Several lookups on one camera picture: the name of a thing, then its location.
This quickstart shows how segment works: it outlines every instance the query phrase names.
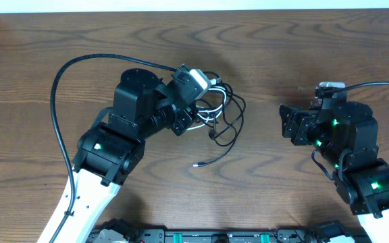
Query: green led indicator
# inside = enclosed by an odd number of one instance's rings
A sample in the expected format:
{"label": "green led indicator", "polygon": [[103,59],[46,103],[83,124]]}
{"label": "green led indicator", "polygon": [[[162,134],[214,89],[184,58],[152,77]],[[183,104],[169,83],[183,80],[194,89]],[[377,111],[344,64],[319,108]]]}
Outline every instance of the green led indicator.
{"label": "green led indicator", "polygon": [[377,188],[379,188],[381,186],[379,186],[379,184],[375,182],[375,183],[371,184],[371,187],[375,190],[375,189],[377,189]]}

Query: white wall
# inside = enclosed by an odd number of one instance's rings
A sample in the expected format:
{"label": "white wall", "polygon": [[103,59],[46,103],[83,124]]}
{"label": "white wall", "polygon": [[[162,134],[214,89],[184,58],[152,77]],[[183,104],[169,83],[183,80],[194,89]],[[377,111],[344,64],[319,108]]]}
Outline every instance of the white wall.
{"label": "white wall", "polygon": [[389,8],[389,0],[0,0],[0,13]]}

